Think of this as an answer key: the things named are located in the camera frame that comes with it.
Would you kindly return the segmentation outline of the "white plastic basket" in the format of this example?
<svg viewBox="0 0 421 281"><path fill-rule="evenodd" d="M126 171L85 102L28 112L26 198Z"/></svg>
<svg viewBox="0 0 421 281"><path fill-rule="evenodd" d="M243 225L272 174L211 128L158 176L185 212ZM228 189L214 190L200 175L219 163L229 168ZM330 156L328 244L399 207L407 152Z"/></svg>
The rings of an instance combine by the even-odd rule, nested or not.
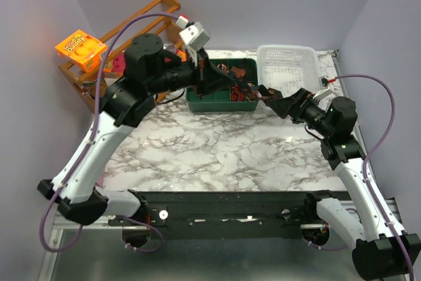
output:
<svg viewBox="0 0 421 281"><path fill-rule="evenodd" d="M304 88L322 89L316 51L299 45L261 45L257 49L257 82L290 95Z"/></svg>

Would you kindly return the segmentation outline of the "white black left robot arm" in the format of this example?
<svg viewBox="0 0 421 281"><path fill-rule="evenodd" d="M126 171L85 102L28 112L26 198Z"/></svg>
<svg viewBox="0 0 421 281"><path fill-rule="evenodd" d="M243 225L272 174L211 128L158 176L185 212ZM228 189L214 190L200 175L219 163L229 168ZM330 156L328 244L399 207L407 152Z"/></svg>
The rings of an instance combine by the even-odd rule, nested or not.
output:
<svg viewBox="0 0 421 281"><path fill-rule="evenodd" d="M123 216L130 224L145 220L146 210L135 192L107 192L95 184L118 146L156 105L155 96L193 87L202 97L233 84L233 79L200 49L198 61L183 62L164 50L155 34L135 37L124 52L123 76L99 100L99 112L66 166L39 192L58 205L64 218L87 226L103 215Z"/></svg>

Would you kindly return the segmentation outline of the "pink sponge box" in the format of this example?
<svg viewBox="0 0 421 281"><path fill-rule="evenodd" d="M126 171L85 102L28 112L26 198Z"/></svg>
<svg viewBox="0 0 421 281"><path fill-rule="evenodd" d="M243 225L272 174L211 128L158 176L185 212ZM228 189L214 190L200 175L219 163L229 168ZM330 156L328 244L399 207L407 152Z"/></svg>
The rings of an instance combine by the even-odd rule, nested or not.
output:
<svg viewBox="0 0 421 281"><path fill-rule="evenodd" d="M121 53L105 65L103 69L103 77L107 79L119 79L122 77L125 68L126 63L124 54Z"/></svg>

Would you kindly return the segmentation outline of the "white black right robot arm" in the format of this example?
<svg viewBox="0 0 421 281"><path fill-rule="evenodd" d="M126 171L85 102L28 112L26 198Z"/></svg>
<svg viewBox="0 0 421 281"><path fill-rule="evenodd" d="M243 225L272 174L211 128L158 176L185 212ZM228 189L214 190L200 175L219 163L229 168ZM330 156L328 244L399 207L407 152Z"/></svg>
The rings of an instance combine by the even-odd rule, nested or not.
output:
<svg viewBox="0 0 421 281"><path fill-rule="evenodd" d="M345 185L359 218L344 209L328 192L311 193L303 216L327 222L351 250L354 267L364 280L407 274L420 253L420 238L409 234L388 207L368 169L367 155L353 135L357 121L355 102L343 96L332 99L327 110L313 93L301 88L289 97L259 86L261 99L280 118L305 123L321 135L321 152Z"/></svg>

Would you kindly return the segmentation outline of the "food can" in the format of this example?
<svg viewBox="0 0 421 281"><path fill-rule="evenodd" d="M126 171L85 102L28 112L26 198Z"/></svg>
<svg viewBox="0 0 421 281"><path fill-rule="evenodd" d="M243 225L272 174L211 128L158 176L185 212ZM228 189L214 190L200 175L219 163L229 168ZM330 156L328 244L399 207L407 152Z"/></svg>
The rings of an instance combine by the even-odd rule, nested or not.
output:
<svg viewBox="0 0 421 281"><path fill-rule="evenodd" d="M96 99L96 88L97 88L97 80L84 82L82 84L84 89L84 94L90 97L92 100ZM107 91L108 85L106 81L102 78L99 82L99 97L105 95Z"/></svg>

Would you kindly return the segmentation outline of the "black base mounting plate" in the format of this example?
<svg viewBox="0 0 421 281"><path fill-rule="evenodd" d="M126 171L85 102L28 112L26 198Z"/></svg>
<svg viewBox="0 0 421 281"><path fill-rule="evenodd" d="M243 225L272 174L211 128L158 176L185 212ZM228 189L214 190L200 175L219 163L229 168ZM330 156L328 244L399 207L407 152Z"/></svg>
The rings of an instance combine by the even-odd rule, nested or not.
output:
<svg viewBox="0 0 421 281"><path fill-rule="evenodd" d="M317 197L348 201L346 192L142 192L134 220L157 228L165 240L301 238L325 228Z"/></svg>

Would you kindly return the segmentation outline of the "rolled orange black tie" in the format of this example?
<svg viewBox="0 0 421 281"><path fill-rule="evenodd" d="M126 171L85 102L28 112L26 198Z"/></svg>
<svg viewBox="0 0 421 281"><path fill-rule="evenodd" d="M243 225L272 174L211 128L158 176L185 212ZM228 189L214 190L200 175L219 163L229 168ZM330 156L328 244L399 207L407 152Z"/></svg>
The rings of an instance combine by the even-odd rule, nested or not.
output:
<svg viewBox="0 0 421 281"><path fill-rule="evenodd" d="M244 102L245 96L238 86L230 87L230 100L231 102Z"/></svg>

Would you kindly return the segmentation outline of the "silver metal spoon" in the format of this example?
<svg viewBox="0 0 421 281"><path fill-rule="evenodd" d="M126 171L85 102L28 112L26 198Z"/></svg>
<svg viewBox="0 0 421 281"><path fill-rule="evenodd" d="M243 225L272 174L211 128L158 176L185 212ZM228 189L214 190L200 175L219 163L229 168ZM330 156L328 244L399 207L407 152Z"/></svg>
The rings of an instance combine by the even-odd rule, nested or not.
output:
<svg viewBox="0 0 421 281"><path fill-rule="evenodd" d="M169 51L171 53L176 53L177 51L177 47L174 43L172 43L171 41L166 41L163 43L163 49L166 51Z"/></svg>

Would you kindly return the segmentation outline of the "small orange pink box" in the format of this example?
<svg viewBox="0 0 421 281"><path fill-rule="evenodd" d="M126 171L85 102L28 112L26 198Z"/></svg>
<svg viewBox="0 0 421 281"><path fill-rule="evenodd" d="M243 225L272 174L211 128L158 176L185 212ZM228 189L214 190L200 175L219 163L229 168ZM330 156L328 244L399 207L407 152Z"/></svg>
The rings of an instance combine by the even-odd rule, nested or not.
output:
<svg viewBox="0 0 421 281"><path fill-rule="evenodd" d="M188 60L187 53L181 49L176 50L176 55L181 59L182 62Z"/></svg>

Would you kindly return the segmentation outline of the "large orange sponge box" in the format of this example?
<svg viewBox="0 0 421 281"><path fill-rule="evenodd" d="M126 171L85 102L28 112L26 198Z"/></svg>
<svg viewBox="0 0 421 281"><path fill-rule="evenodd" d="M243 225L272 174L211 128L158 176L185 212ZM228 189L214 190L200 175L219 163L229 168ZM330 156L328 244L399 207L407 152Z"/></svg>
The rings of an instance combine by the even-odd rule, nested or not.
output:
<svg viewBox="0 0 421 281"><path fill-rule="evenodd" d="M77 30L55 46L57 53L77 65L85 73L90 73L101 63L101 55L107 45L95 37Z"/></svg>

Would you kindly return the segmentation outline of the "rolled beige patterned tie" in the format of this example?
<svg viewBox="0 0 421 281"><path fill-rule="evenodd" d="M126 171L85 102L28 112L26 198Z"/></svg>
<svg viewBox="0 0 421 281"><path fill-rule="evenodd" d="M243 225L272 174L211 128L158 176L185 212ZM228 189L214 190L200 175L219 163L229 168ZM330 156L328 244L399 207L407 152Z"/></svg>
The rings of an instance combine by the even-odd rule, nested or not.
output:
<svg viewBox="0 0 421 281"><path fill-rule="evenodd" d="M246 100L248 101L257 101L259 98L258 87L256 86L247 86L243 92Z"/></svg>

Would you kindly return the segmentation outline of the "green compartment organizer tray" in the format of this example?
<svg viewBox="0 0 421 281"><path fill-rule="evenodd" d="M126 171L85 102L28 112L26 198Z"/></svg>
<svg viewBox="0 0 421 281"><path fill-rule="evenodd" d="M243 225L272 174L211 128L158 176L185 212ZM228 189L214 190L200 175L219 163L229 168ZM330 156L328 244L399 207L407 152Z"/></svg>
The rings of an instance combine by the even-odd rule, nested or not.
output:
<svg viewBox="0 0 421 281"><path fill-rule="evenodd" d="M224 72L233 66L244 68L247 71L246 80L258 85L257 63L253 59L212 59L211 63ZM219 89L202 98L197 97L194 90L189 88L186 93L189 109L194 113L254 111L256 109L258 101L231 102L230 87Z"/></svg>

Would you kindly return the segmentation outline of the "dark orange-patterned necktie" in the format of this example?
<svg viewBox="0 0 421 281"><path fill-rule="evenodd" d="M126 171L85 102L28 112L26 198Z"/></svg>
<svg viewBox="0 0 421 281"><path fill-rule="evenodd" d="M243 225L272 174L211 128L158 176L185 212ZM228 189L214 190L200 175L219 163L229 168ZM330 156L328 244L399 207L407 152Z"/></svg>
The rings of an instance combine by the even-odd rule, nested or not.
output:
<svg viewBox="0 0 421 281"><path fill-rule="evenodd" d="M227 68L225 70L225 73L235 80L235 84L233 86L238 86L239 88L241 88L242 92L244 92L247 86L256 86L254 83L246 80L247 71L244 68L238 68L236 66L233 66L231 68ZM257 101L260 101L262 100L262 89L266 87L263 85L259 85L256 87L258 87L259 91L259 98Z"/></svg>

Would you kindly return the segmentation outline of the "aluminium frame rail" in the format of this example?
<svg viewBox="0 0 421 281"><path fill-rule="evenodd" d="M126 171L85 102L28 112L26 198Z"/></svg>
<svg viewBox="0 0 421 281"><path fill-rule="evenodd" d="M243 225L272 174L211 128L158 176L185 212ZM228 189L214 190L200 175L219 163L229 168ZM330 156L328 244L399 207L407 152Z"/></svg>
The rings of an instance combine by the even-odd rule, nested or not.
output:
<svg viewBox="0 0 421 281"><path fill-rule="evenodd" d="M69 220L66 220L62 215L58 212L55 213L53 217L53 224L52 229L47 240L48 246L52 248L62 248L68 245L76 235L79 225ZM109 230L111 227L109 226L109 220L107 217L101 217L99 220L94 222L89 226L85 226L82 230L82 233L90 232L90 231L105 231ZM38 275L38 280L52 280L54 275L54 269L56 265L56 261L58 259L58 253L52 253L46 251L40 272Z"/></svg>

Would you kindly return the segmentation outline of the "wooden three-tier rack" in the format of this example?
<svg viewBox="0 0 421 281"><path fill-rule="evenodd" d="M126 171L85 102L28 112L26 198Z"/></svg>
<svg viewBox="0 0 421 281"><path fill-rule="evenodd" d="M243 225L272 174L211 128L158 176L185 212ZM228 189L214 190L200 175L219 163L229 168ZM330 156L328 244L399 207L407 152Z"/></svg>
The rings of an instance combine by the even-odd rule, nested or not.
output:
<svg viewBox="0 0 421 281"><path fill-rule="evenodd" d="M129 47L134 37L126 41L118 39L112 45L117 33L129 21L143 14L162 11L178 16L176 12L180 8L178 0L153 0L99 39L77 30L55 47L59 56L66 59L65 63L59 65L59 70L91 112L95 111L96 87L99 86L100 96L104 96L106 89L123 75L122 52Z"/></svg>

